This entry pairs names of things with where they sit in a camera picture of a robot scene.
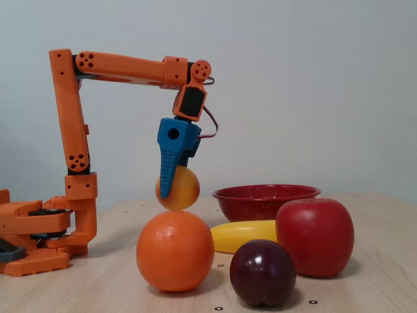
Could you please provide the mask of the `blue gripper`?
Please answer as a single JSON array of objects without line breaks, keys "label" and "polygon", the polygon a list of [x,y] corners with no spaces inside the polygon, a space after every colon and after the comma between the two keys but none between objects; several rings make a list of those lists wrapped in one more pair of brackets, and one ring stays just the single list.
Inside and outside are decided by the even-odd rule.
[{"label": "blue gripper", "polygon": [[157,142],[161,149],[160,195],[163,199],[169,196],[177,166],[187,167],[188,159],[195,156],[201,142],[200,133],[201,128],[188,121],[174,118],[160,121]]}]

